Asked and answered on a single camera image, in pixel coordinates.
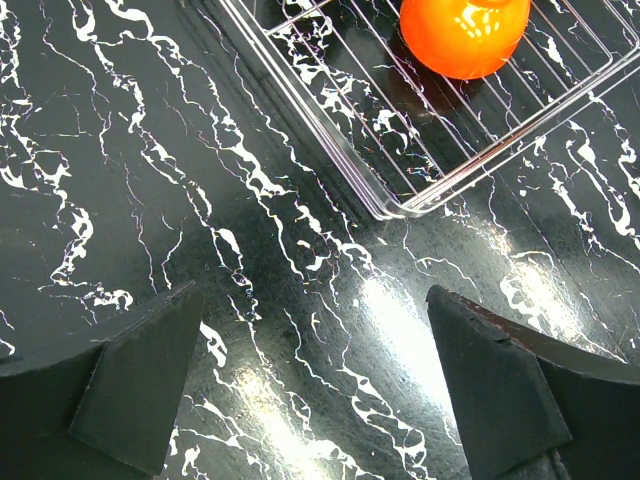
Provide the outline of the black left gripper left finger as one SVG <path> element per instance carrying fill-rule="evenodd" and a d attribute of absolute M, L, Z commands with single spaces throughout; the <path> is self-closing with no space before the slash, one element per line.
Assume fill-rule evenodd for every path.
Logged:
<path fill-rule="evenodd" d="M 151 479 L 164 468 L 204 297 L 193 281 L 1 360 L 4 479 Z"/>

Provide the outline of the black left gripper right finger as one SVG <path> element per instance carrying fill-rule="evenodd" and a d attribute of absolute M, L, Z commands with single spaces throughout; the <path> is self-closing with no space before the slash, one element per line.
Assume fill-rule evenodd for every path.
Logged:
<path fill-rule="evenodd" d="M 438 285 L 427 304 L 472 478 L 638 478 L 638 367 Z"/>

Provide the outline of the orange glossy bowl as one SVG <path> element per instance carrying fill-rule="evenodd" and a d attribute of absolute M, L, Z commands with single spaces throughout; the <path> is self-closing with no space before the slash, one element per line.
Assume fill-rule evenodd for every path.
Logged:
<path fill-rule="evenodd" d="M 410 53 L 445 77 L 474 80 L 503 67 L 522 39 L 529 1 L 405 0 L 399 29 Z"/>

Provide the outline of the black marble pattern mat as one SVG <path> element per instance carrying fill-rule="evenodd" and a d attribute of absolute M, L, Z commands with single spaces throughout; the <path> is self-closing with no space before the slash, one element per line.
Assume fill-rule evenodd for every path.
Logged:
<path fill-rule="evenodd" d="M 165 479 L 466 479 L 440 285 L 639 360 L 639 64 L 436 209 L 376 219 L 195 1 L 1 5 L 1 354 L 187 281 Z"/>

